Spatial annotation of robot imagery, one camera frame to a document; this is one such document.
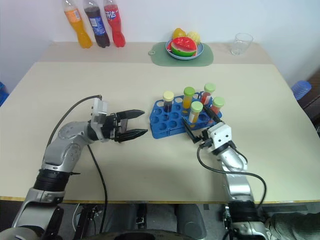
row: test tube cap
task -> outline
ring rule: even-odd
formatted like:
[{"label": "test tube cap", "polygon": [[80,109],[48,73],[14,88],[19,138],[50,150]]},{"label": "test tube cap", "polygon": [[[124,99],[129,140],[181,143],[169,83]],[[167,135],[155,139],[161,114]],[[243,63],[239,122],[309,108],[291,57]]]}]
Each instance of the test tube cap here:
[{"label": "test tube cap", "polygon": [[200,113],[203,108],[203,104],[199,101],[194,101],[191,103],[191,111],[194,113]]},{"label": "test tube cap", "polygon": [[204,91],[207,93],[213,93],[216,90],[216,85],[213,83],[207,83],[204,85]]},{"label": "test tube cap", "polygon": [[196,90],[192,86],[187,86],[184,88],[183,94],[191,97],[196,93]]},{"label": "test tube cap", "polygon": [[222,108],[225,105],[225,99],[221,96],[216,96],[213,99],[212,105],[216,106],[217,108]]},{"label": "test tube cap", "polygon": [[163,93],[163,100],[166,102],[171,102],[175,97],[175,94],[172,91],[165,91]]}]

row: toy watermelon slice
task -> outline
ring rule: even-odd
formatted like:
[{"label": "toy watermelon slice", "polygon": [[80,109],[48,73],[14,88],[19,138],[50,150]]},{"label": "toy watermelon slice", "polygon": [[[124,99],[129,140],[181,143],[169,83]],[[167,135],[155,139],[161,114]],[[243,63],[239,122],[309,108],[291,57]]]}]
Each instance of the toy watermelon slice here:
[{"label": "toy watermelon slice", "polygon": [[180,57],[191,57],[197,54],[197,44],[187,36],[176,37],[169,46],[171,46],[172,53]]}]

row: toy fruit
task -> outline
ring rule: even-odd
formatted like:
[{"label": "toy fruit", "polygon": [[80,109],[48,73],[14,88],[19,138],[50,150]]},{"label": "toy fruit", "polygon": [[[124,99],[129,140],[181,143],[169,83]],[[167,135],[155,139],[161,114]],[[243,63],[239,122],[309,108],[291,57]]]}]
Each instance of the toy fruit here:
[{"label": "toy fruit", "polygon": [[197,44],[190,37],[180,36],[172,40],[171,52],[180,57],[191,57],[197,53]]},{"label": "toy fruit", "polygon": [[185,37],[186,32],[183,31],[181,28],[176,28],[172,33],[172,39],[178,38],[178,37]]},{"label": "toy fruit", "polygon": [[195,31],[188,32],[187,37],[191,38],[197,45],[200,44],[200,35]]}]

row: green placemat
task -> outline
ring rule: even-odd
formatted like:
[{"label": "green placemat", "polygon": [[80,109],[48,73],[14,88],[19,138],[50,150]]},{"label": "green placemat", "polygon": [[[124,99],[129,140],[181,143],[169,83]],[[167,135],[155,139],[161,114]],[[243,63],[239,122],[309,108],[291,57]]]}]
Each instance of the green placemat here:
[{"label": "green placemat", "polygon": [[165,42],[153,45],[148,54],[154,64],[165,67],[202,67],[210,65],[214,61],[214,54],[205,43],[203,43],[203,53],[191,60],[179,60],[170,56],[167,53]]}]

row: beige tabletop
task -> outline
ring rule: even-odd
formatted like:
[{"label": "beige tabletop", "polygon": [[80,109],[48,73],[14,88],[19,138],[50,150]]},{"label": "beige tabletop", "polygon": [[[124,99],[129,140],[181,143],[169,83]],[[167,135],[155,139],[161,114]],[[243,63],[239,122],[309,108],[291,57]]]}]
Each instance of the beige tabletop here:
[{"label": "beige tabletop", "polygon": [[[23,200],[58,120],[79,99],[101,94],[109,113],[144,110],[128,128],[149,129],[121,144],[92,144],[111,202],[225,202],[223,176],[198,163],[198,145],[186,134],[154,139],[149,125],[153,104],[164,91],[178,96],[186,86],[202,91],[205,83],[213,82],[214,95],[226,100],[222,119],[248,158],[248,171],[267,183],[266,202],[319,201],[320,139],[268,55],[257,44],[254,52],[240,57],[230,55],[225,44],[210,46],[214,62],[209,66],[161,67],[149,59],[151,43],[108,49],[54,43],[0,107],[0,199]],[[78,106],[64,123],[89,120],[92,103]],[[219,167],[212,154],[201,156],[206,164]],[[74,172],[81,174],[70,177],[65,200],[103,201],[86,148]],[[263,186],[252,177],[248,180],[258,202]]]}]

